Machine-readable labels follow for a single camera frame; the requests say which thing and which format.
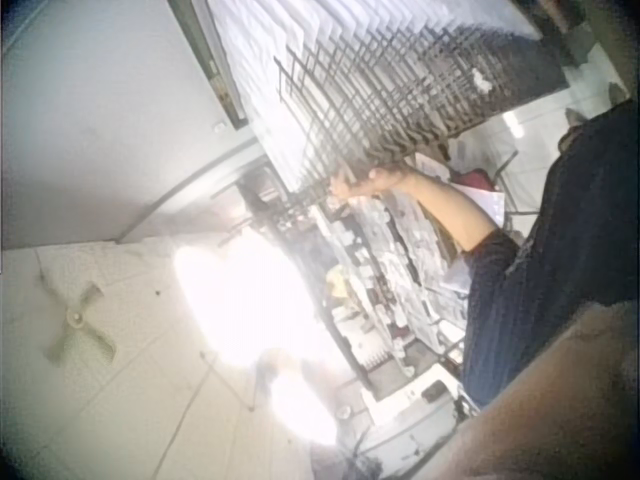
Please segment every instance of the fluorescent light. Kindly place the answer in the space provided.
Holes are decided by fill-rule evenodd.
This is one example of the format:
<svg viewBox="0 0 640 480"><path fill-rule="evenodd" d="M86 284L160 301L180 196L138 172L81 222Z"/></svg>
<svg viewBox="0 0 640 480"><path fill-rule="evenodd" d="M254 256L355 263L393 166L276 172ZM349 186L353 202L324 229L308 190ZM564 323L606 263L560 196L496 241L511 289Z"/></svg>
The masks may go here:
<svg viewBox="0 0 640 480"><path fill-rule="evenodd" d="M245 232L224 260L183 247L174 263L196 321L223 361L249 366L271 348L295 358L320 353L313 302L298 270L260 235Z"/></svg>
<svg viewBox="0 0 640 480"><path fill-rule="evenodd" d="M335 444L335 420L301 377L278 376L271 384L271 402L278 418L296 435L323 445Z"/></svg>
<svg viewBox="0 0 640 480"><path fill-rule="evenodd" d="M505 123L509 127L509 130L511 130L511 134L515 138L524 137L524 128L522 128L522 125L520 125L520 122L518 122L518 119L516 118L515 113L513 112L503 113L502 118L504 119Z"/></svg>

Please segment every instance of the metal rack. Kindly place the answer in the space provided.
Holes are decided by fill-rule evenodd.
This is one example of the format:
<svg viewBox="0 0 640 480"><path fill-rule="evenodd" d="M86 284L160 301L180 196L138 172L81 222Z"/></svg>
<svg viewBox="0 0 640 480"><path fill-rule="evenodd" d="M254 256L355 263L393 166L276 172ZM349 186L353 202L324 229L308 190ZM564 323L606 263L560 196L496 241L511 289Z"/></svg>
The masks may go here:
<svg viewBox="0 0 640 480"><path fill-rule="evenodd" d="M275 59L277 91L307 139L300 189L345 164L361 172L402 158L566 86L539 42L472 27L377 31L287 54Z"/></svg>

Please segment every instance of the white tile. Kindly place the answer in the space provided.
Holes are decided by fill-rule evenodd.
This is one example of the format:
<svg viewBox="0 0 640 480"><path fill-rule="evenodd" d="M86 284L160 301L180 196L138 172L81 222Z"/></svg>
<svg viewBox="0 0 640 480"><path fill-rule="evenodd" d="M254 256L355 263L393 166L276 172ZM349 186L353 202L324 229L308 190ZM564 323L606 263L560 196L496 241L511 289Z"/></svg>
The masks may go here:
<svg viewBox="0 0 640 480"><path fill-rule="evenodd" d="M178 395L190 396L197 387L207 364L200 352L206 351L201 335L186 321L164 335L150 347L150 354Z"/></svg>
<svg viewBox="0 0 640 480"><path fill-rule="evenodd" d="M43 271L67 303L76 302L91 283L104 286L96 263L96 252L100 248L100 243L87 243L36 249Z"/></svg>
<svg viewBox="0 0 640 480"><path fill-rule="evenodd" d="M85 342L83 360L101 383L109 379L145 348L189 315L173 272L156 270L103 288L104 297L85 315L116 345L113 363L107 365L98 350Z"/></svg>
<svg viewBox="0 0 640 480"><path fill-rule="evenodd" d="M536 221L537 216L522 216L522 217L512 217L511 226L512 229L522 233L522 236L526 238L529 233L531 233L531 229L533 228L533 224Z"/></svg>
<svg viewBox="0 0 640 480"><path fill-rule="evenodd" d="M591 98L585 98L579 103L577 109L587 118L597 117L598 115L611 110L609 94L606 93Z"/></svg>
<svg viewBox="0 0 640 480"><path fill-rule="evenodd" d="M227 480L263 478L271 467L271 438L275 418L270 408L240 411Z"/></svg>
<svg viewBox="0 0 640 480"><path fill-rule="evenodd" d="M143 355L51 444L84 478L149 478L186 402Z"/></svg>
<svg viewBox="0 0 640 480"><path fill-rule="evenodd" d="M96 249L96 262L106 285L169 268L172 254L169 240L153 238L139 243L105 242Z"/></svg>
<svg viewBox="0 0 640 480"><path fill-rule="evenodd" d="M158 480L226 478L240 408L235 397L210 376L194 401ZM244 462L253 462L248 453ZM187 475L174 476L174 472L182 471Z"/></svg>
<svg viewBox="0 0 640 480"><path fill-rule="evenodd" d="M296 437L277 420L273 422L270 463L269 478L313 479L309 444Z"/></svg>
<svg viewBox="0 0 640 480"><path fill-rule="evenodd" d="M504 174L514 199L520 211L537 211L542 203L542 194L547 178L547 169L529 172L509 172Z"/></svg>

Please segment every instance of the wall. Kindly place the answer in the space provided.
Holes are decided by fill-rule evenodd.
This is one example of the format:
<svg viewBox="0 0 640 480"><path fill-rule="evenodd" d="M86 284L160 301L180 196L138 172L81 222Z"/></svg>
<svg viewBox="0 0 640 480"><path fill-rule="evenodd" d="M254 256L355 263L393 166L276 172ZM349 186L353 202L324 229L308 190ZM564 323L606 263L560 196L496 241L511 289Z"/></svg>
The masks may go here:
<svg viewBox="0 0 640 480"><path fill-rule="evenodd" d="M218 239L189 242L210 246ZM2 440L27 478L152 478L207 370L200 358L207 347L173 273L179 241L3 253ZM62 368L44 359L41 350L61 327L64 309L38 285L39 262L69 301L90 282L102 289L104 298L86 318L117 344L112 365L83 339L71 344ZM220 380L251 402L253 376L215 369L157 478L311 478L307 445L275 421L264 399L249 413Z"/></svg>
<svg viewBox="0 0 640 480"><path fill-rule="evenodd" d="M226 116L164 1L49 0L2 61L5 248L118 238L254 139L214 131Z"/></svg>

